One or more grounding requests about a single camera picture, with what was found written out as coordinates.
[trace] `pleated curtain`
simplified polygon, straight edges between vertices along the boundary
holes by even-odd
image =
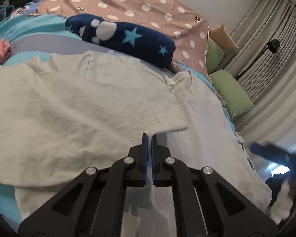
[[[239,80],[254,108],[234,120],[246,145],[274,142],[296,147],[296,4],[290,0],[258,0],[232,33],[239,46],[229,52],[220,69],[240,74],[267,42],[281,43],[267,51]]]

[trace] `floor lamp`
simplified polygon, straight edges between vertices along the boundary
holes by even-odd
[[[250,64],[249,67],[247,67],[242,73],[240,73],[239,75],[237,75],[234,79],[238,80],[240,77],[242,77],[248,70],[249,68],[252,67],[252,65],[254,63],[256,63],[258,61],[259,58],[261,58],[261,56],[267,51],[270,50],[271,53],[277,53],[278,49],[280,48],[280,41],[277,39],[273,39],[271,41],[269,41],[267,43],[267,45],[265,46],[264,50],[260,52],[260,54],[255,58],[255,60]]]

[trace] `light blue star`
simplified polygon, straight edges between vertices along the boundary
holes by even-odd
[[[70,27],[68,28],[68,30],[73,33],[73,30],[71,29],[72,25],[70,25]]]
[[[125,30],[126,37],[122,43],[130,42],[130,44],[135,48],[135,39],[142,37],[143,35],[137,34],[137,27],[132,30],[132,32]]]
[[[166,50],[166,46],[162,47],[162,46],[160,45],[160,51],[159,51],[159,53],[162,53],[162,56],[164,56],[164,54],[167,53],[167,52],[168,52],[168,51]]]

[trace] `navy blanket with stars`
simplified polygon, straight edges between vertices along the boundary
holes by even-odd
[[[129,54],[161,68],[168,68],[175,43],[165,34],[127,22],[109,22],[91,14],[68,18],[66,28],[82,40]]]

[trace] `green pillow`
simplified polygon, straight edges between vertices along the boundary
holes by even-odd
[[[222,61],[225,52],[211,38],[208,39],[208,48],[206,53],[206,68],[209,74],[213,73],[218,64]]]
[[[253,103],[238,82],[227,71],[210,74],[214,87],[227,103],[229,115],[233,118],[253,108]]]

